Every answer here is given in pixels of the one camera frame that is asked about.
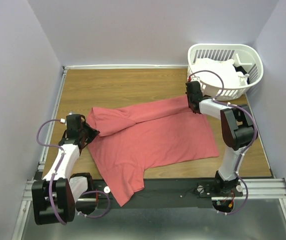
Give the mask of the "red t shirt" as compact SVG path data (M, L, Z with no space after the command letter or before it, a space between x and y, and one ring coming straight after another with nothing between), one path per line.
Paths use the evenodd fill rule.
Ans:
M123 108L93 107L92 158L117 203L144 188L146 169L219 155L211 126L179 96Z

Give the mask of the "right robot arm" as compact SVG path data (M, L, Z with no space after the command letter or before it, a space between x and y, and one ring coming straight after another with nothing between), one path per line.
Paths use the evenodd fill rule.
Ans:
M205 114L221 122L225 153L220 168L205 191L224 196L238 185L240 165L248 148L258 137L257 126L248 105L234 105L205 97L197 81L185 85L189 108L196 114Z

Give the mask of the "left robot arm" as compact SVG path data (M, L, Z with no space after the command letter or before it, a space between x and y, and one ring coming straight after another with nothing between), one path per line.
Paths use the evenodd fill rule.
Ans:
M90 127L82 114L69 114L57 121L66 126L58 144L36 139L43 147L58 149L51 169L32 185L34 219L37 225L66 225L71 222L77 199L80 196L89 197L94 190L89 173L72 175L71 171L82 150L99 135L99 131Z

